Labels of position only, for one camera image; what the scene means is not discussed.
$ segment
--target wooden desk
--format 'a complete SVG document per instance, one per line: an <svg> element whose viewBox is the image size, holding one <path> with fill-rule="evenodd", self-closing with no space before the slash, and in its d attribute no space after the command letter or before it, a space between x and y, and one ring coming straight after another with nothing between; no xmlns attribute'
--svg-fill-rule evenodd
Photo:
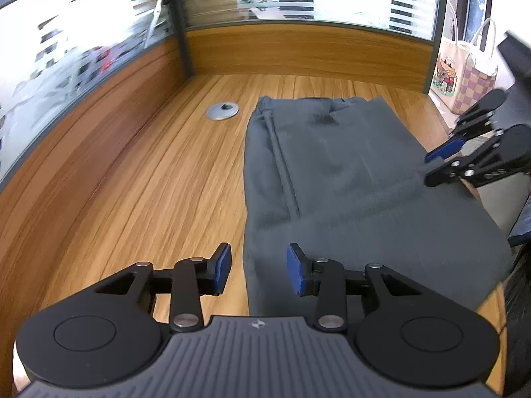
<svg viewBox="0 0 531 398"><path fill-rule="evenodd" d="M505 367L507 363L507 329L505 328L505 297L503 295L503 285L500 284L485 300L477 312L485 317L497 330L500 335L500 355L492 373L487 380L487 384L498 395L503 393L505 384Z"/></svg>
<svg viewBox="0 0 531 398"><path fill-rule="evenodd" d="M187 81L144 127L105 176L63 241L45 307L139 260L170 268L182 258L212 254L220 241L233 248L225 293L203 297L213 314L248 313L242 266L246 210L243 196L244 136L258 98L383 96L426 149L447 139L428 96L346 79L284 75L202 75ZM225 121L206 118L221 101L240 112ZM169 300L159 298L155 317L166 321ZM481 313L501 325L503 304ZM503 385L504 355L490 380Z"/></svg>

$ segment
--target scissors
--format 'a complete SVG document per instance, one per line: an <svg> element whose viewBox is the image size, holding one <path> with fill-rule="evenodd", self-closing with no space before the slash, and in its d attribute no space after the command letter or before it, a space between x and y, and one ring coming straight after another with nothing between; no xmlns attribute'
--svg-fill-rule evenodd
<svg viewBox="0 0 531 398"><path fill-rule="evenodd" d="M166 0L157 0L157 3L155 4L155 9L153 10L153 17L151 18L151 23L149 24L149 28L147 33L145 34L144 39L144 49L148 46L149 38L153 34L153 30L157 26L157 22L160 17L160 12L163 8L163 4L167 4Z"/></svg>

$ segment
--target logo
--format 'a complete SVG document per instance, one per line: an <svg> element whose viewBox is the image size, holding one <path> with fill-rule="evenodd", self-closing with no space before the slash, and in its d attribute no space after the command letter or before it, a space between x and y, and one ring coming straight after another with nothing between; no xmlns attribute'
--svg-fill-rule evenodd
<svg viewBox="0 0 531 398"><path fill-rule="evenodd" d="M260 329L262 327L264 327L267 323L263 320L260 320L260 319L256 319L254 320L252 323L251 323L251 326L252 327L255 327L256 329Z"/></svg>
<svg viewBox="0 0 531 398"><path fill-rule="evenodd" d="M435 65L435 73L433 74L432 85L439 90L439 93L448 97L452 97L456 92L457 87L457 72L456 63L452 58L442 58L439 54L437 63Z"/></svg>

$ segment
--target blue finger pad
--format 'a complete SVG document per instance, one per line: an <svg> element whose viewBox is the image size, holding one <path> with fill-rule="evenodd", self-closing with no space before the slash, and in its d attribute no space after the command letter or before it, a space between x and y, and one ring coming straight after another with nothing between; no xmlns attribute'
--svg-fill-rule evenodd
<svg viewBox="0 0 531 398"><path fill-rule="evenodd" d="M463 138L452 139L452 141L448 142L445 146L437 148L436 150L433 150L426 154L426 157L424 158L424 163L431 162L436 157L442 157L443 159L447 159L453 154L457 154L459 151L461 151L461 148L463 148L463 145L465 143L466 140L464 140Z"/></svg>
<svg viewBox="0 0 531 398"><path fill-rule="evenodd" d="M286 265L291 286L297 295L304 294L304 280L302 277L302 265L291 247L286 253Z"/></svg>
<svg viewBox="0 0 531 398"><path fill-rule="evenodd" d="M227 244L221 253L221 256L216 262L216 269L214 273L214 283L216 286L216 293L221 295L229 277L230 268L232 267L232 253L230 245Z"/></svg>

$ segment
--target gray pants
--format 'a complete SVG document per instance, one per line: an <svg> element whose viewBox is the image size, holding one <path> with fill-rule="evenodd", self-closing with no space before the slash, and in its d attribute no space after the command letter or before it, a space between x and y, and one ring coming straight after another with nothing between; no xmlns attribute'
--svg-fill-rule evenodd
<svg viewBox="0 0 531 398"><path fill-rule="evenodd" d="M503 280L509 246L461 183L424 186L426 151L382 98L262 98L245 140L244 269L253 316L309 315L286 249L362 271L382 263L475 309Z"/></svg>

